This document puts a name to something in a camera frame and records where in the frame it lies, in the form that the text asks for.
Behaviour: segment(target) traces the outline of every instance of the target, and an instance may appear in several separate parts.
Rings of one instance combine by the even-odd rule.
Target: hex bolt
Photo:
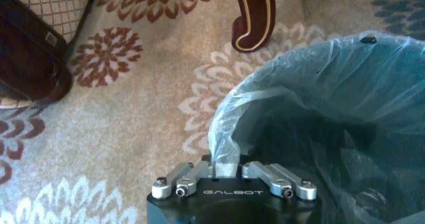
[[[182,198],[186,194],[188,194],[188,188],[185,186],[180,186],[176,189],[176,195]]]
[[[155,181],[155,184],[159,186],[163,186],[167,184],[167,177],[159,177],[157,180]]]
[[[282,196],[284,196],[284,198],[292,198],[293,197],[293,190],[290,188],[284,188]]]

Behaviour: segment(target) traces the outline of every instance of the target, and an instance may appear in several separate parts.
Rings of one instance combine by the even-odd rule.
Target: trash can
[[[274,58],[220,104],[209,145],[218,177],[242,154],[313,181],[321,223],[425,223],[425,43],[366,31]]]

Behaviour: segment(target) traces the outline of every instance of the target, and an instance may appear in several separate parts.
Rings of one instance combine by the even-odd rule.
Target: floor
[[[217,105],[288,50],[368,29],[425,40],[425,0],[276,0],[257,52],[229,43],[236,0],[96,0],[69,95],[1,112],[0,222],[145,222],[157,176],[208,153]]]

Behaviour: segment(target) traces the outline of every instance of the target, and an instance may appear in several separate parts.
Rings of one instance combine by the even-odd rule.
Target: curved wooden leg
[[[233,22],[232,45],[252,52],[266,42],[274,28],[274,0],[237,0],[241,16]]]

